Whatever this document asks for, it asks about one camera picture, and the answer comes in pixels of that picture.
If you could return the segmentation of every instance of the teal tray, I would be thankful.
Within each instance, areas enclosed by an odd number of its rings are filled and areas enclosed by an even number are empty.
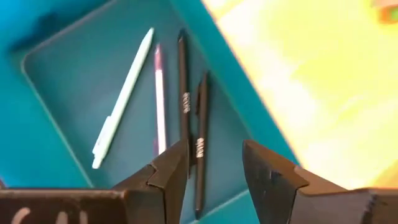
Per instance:
[[[38,45],[22,62],[31,87],[89,187],[112,187],[154,157],[155,44],[142,68],[107,158],[100,169],[91,168],[93,145],[150,27],[155,28],[153,42],[162,44],[165,59],[167,128],[172,144],[179,140],[177,37],[185,26],[170,2],[109,2]],[[196,92],[207,69],[212,77],[206,213],[245,190],[241,146],[249,134],[214,79],[217,74],[206,64],[195,41],[189,37],[188,40],[191,40],[188,41],[191,92]],[[192,131],[196,133],[197,119],[192,116],[191,122]],[[192,175],[187,183],[183,223],[193,220],[194,180],[195,175]]]

